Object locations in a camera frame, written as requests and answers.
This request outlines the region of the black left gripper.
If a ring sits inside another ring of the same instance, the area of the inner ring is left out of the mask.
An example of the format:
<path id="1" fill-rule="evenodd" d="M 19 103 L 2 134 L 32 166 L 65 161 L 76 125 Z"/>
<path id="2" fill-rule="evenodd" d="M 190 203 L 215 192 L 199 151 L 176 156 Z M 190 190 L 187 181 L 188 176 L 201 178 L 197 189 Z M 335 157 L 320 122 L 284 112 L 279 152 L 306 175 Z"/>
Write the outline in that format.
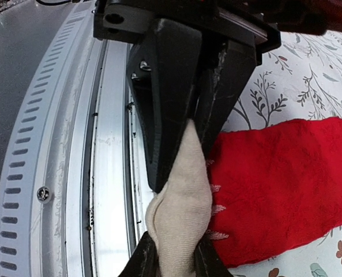
<path id="1" fill-rule="evenodd" d="M 200 56 L 200 31 L 230 40 L 205 44 Z M 132 44 L 143 38 L 130 51 L 126 74 L 156 193 L 168 180 L 190 117 L 199 56 L 194 123 L 208 157 L 257 66 L 256 52 L 281 46 L 276 24 L 250 11 L 247 1 L 96 1 L 93 37 Z"/>

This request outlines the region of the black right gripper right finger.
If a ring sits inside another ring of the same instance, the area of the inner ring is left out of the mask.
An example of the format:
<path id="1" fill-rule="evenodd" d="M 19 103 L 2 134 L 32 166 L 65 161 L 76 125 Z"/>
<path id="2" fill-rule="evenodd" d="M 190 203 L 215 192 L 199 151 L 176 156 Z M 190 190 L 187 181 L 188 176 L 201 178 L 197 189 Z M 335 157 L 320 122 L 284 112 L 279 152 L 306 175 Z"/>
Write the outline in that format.
<path id="1" fill-rule="evenodd" d="M 202 238 L 194 251 L 196 277 L 231 277 L 212 242 Z"/>

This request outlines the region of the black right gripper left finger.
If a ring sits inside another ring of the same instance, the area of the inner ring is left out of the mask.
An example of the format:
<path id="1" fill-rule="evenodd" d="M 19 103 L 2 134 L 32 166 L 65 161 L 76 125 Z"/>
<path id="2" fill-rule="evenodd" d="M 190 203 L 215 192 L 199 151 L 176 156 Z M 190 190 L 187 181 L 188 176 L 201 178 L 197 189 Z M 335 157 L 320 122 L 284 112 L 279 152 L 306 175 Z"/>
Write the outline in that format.
<path id="1" fill-rule="evenodd" d="M 119 277 L 159 276 L 159 259 L 155 242 L 146 231 Z"/>

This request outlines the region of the red and beige sock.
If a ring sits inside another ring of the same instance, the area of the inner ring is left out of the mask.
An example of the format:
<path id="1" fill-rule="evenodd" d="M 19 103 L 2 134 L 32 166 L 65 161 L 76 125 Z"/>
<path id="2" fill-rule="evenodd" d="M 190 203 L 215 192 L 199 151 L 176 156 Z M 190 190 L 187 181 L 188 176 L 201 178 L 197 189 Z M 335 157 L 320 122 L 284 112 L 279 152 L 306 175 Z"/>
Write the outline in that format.
<path id="1" fill-rule="evenodd" d="M 208 158 L 189 121 L 146 225 L 162 276 L 196 275 L 202 238 L 217 276 L 319 239 L 342 225 L 342 119 L 221 133 Z"/>

